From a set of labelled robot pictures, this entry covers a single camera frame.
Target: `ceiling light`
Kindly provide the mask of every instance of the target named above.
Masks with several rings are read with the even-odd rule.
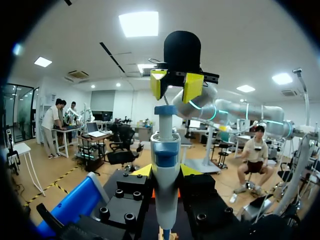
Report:
[[[144,72],[144,69],[151,69],[155,67],[155,64],[137,64],[139,72],[142,74]]]
[[[292,83],[292,78],[288,73],[280,73],[272,77],[273,81],[275,81],[279,85]]]
[[[35,62],[34,64],[39,65],[41,67],[46,68],[48,65],[50,65],[52,63],[52,61],[43,58],[42,56],[40,56]]]
[[[236,89],[238,89],[239,91],[244,92],[244,93],[249,93],[249,92],[256,90],[252,86],[249,86],[249,85],[239,86]]]
[[[23,53],[24,48],[22,47],[21,44],[16,43],[12,49],[12,52],[16,56],[20,56]]]
[[[124,35],[130,37],[158,36],[159,15],[157,11],[141,11],[119,15]]]

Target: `white t-shirt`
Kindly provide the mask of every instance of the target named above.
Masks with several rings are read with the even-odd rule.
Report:
[[[42,127],[51,130],[54,126],[55,120],[59,120],[59,114],[57,106],[53,105],[44,114]]]
[[[261,150],[256,151],[255,147],[261,147]],[[263,140],[259,143],[256,142],[255,137],[245,143],[243,152],[246,151],[249,152],[246,159],[252,163],[257,163],[268,158],[268,145]]]

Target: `glass door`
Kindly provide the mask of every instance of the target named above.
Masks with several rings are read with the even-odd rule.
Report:
[[[11,87],[13,105],[13,124],[11,133],[15,143],[29,140],[33,138],[32,131],[32,103],[34,97],[34,89],[32,87],[12,85]]]

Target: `orange object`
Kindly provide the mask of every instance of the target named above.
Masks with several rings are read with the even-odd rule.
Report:
[[[156,197],[155,189],[153,189],[152,198],[154,199],[155,197]],[[178,188],[178,198],[180,198],[180,190],[179,190],[179,188]]]

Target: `sneaker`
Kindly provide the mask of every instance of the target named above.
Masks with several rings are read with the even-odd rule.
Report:
[[[258,189],[254,188],[251,193],[258,197],[261,197],[263,195],[261,187],[259,187]]]
[[[245,191],[247,191],[247,188],[246,188],[245,186],[241,186],[241,187],[233,190],[233,192],[234,192],[235,194],[244,193]]]

